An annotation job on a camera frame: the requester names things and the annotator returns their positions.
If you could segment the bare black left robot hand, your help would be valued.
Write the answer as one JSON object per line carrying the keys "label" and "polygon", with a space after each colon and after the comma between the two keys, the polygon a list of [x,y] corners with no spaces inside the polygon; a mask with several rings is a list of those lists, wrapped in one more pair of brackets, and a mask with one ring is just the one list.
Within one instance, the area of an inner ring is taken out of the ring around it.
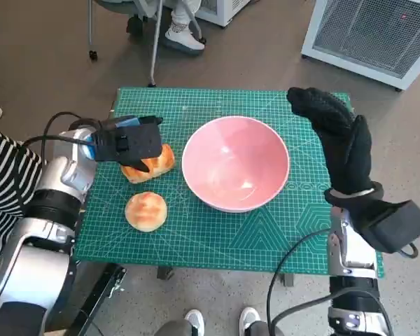
{"label": "bare black left robot hand", "polygon": [[97,162],[117,162],[148,173],[145,159],[157,158],[162,153],[159,125],[163,118],[155,115],[108,119],[101,122],[87,139],[91,144],[91,158]]}

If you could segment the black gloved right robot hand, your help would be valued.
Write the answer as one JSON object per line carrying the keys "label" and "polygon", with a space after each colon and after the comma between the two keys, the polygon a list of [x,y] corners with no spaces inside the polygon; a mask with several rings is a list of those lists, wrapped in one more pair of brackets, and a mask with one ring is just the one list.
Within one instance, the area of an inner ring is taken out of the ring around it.
{"label": "black gloved right robot hand", "polygon": [[363,115],[314,87],[287,92],[292,112],[310,121],[320,139],[332,189],[352,195],[373,189],[370,179],[372,138]]}

